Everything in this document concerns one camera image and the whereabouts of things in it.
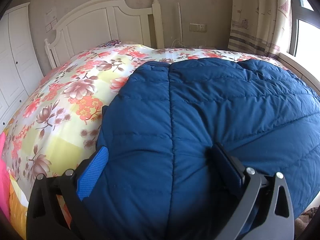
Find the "blue quilted puffer jacket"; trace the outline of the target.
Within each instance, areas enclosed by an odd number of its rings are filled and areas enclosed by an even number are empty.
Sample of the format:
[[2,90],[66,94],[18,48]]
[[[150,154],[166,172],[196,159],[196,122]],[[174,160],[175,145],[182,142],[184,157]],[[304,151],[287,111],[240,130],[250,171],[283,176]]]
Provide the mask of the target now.
[[319,192],[319,96],[268,62],[216,58],[137,68],[103,112],[108,162],[84,199],[109,239],[203,239],[240,198],[221,144],[245,167],[281,172],[299,216]]

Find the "floral bed quilt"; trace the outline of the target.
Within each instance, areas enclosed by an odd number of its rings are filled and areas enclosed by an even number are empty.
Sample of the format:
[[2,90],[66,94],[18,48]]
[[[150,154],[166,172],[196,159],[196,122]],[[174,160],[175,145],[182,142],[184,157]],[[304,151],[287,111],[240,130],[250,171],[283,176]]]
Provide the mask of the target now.
[[80,52],[53,69],[1,130],[1,159],[10,177],[9,223],[26,237],[28,199],[36,176],[56,177],[95,150],[102,108],[134,70],[148,61],[174,63],[212,57],[233,62],[253,55],[232,51],[120,44]]

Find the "white wardrobe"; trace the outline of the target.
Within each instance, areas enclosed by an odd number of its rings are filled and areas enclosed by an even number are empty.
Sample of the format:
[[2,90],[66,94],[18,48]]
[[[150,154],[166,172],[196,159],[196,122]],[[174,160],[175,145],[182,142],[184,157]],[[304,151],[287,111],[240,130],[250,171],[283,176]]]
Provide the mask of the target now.
[[1,130],[43,78],[29,25],[29,3],[7,10],[0,25]]

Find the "colourful patterned pillow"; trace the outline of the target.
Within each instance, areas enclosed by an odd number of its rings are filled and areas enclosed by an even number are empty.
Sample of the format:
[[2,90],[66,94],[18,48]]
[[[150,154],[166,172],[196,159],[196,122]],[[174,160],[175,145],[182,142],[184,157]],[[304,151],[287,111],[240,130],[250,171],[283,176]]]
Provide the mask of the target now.
[[121,40],[110,40],[106,43],[102,43],[98,46],[98,48],[107,48],[107,47],[114,47],[121,44]]

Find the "white wooden headboard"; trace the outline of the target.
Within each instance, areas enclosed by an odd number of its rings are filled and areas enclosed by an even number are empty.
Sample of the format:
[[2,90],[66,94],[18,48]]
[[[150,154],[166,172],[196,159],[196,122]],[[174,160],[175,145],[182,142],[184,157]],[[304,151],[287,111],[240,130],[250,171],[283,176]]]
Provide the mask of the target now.
[[91,0],[63,16],[53,30],[55,40],[44,41],[52,68],[110,40],[165,47],[159,0],[152,0],[151,7],[142,9],[132,9],[126,0]]

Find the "patterned window curtain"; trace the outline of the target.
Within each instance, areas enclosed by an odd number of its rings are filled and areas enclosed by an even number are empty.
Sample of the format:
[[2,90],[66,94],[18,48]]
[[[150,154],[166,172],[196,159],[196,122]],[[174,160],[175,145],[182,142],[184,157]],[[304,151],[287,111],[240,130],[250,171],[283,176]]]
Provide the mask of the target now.
[[291,42],[291,0],[233,0],[228,49],[277,58]]

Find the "wall power socket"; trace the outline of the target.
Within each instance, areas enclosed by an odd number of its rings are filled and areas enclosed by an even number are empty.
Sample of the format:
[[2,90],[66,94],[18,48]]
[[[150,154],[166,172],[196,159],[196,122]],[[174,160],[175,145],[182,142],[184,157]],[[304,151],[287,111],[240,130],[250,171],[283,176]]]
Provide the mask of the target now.
[[197,33],[206,33],[207,25],[200,23],[189,23],[189,31]]

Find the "window frame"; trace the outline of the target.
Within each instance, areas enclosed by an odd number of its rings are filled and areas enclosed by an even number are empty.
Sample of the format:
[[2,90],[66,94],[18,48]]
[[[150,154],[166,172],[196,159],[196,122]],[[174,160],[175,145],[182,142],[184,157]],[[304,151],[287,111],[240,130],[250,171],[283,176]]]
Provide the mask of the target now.
[[319,55],[319,3],[316,0],[291,0],[292,36],[290,53],[301,61]]

